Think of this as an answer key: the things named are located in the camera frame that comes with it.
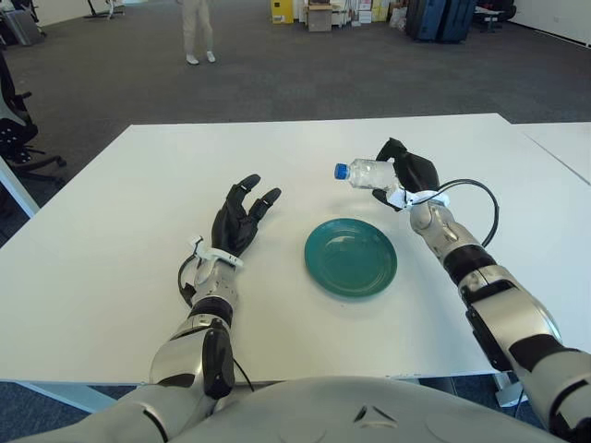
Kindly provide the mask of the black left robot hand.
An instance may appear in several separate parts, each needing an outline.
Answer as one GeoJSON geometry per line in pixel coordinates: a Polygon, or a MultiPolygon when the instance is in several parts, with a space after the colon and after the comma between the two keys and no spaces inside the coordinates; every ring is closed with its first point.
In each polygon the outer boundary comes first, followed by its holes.
{"type": "Polygon", "coordinates": [[[246,211],[244,199],[259,181],[260,176],[252,174],[231,186],[211,228],[213,248],[240,257],[250,246],[258,232],[259,222],[282,194],[282,190],[275,187],[257,198],[250,210],[246,211]]]}

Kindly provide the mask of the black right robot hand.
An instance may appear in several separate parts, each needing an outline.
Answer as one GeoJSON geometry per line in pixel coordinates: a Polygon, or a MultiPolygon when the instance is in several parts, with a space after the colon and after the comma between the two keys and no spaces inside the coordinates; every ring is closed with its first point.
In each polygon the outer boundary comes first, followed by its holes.
{"type": "Polygon", "coordinates": [[[411,153],[398,139],[388,139],[376,162],[384,173],[385,187],[374,189],[372,195],[395,211],[412,208],[440,187],[434,164],[411,153]]]}

